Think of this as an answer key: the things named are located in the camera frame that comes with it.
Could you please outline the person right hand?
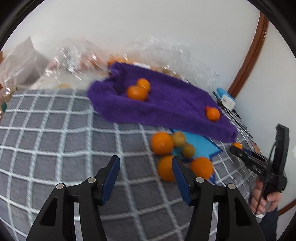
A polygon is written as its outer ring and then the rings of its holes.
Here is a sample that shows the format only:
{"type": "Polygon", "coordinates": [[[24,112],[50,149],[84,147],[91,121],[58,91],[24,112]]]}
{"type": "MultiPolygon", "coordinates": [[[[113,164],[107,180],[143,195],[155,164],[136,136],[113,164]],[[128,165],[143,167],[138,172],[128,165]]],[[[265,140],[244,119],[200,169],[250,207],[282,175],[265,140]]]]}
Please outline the person right hand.
{"type": "Polygon", "coordinates": [[[257,178],[255,186],[250,195],[249,207],[251,211],[256,214],[262,214],[263,212],[271,212],[277,208],[282,194],[279,192],[270,193],[267,198],[261,197],[263,190],[263,183],[260,178],[257,178]]]}

